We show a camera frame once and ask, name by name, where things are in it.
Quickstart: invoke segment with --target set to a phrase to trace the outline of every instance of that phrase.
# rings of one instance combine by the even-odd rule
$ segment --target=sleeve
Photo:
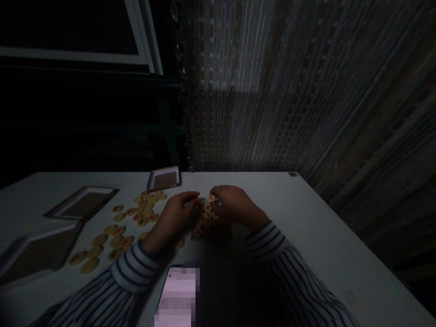
[[[31,326],[124,326],[136,295],[145,291],[159,266],[136,243],[99,276],[49,308]]]
[[[359,326],[343,303],[315,276],[298,250],[269,221],[245,242],[281,304],[287,326]]]

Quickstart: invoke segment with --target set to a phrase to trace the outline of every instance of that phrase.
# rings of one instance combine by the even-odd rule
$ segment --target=hand
[[[157,255],[166,242],[182,230],[198,203],[199,194],[183,192],[168,200],[153,229],[142,242],[146,252]]]
[[[266,213],[248,197],[242,188],[230,185],[215,186],[210,190],[221,201],[221,205],[211,202],[212,210],[235,223],[255,232],[265,226],[269,219]]]

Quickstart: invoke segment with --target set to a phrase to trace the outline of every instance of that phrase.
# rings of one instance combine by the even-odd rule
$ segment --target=white window frame
[[[141,12],[139,2],[142,1],[145,13]],[[156,34],[154,31],[153,17],[151,15],[149,0],[124,0],[127,14],[132,28],[133,36],[138,49],[138,55],[134,54],[109,54],[100,52],[67,51],[67,50],[46,50],[32,48],[18,48],[0,46],[0,55],[7,57],[54,59],[71,61],[90,61],[112,64],[140,64],[148,65],[150,73],[163,75],[162,63],[159,55]],[[148,33],[151,40],[147,38],[144,24],[147,20]]]

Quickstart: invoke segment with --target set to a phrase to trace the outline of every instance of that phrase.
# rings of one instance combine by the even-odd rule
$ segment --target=right hand
[[[247,227],[255,232],[265,226],[269,219],[266,213],[249,198],[242,188],[230,185],[215,186],[210,194],[221,201],[211,202],[212,210],[223,218]]]

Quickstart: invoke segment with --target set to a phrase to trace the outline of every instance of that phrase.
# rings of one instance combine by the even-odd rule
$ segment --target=open box
[[[0,257],[0,293],[59,270],[71,252],[84,222],[24,235]]]
[[[47,218],[90,220],[119,190],[100,186],[84,186],[47,212]]]
[[[182,185],[182,175],[178,166],[152,170],[147,182],[147,191],[154,192]]]

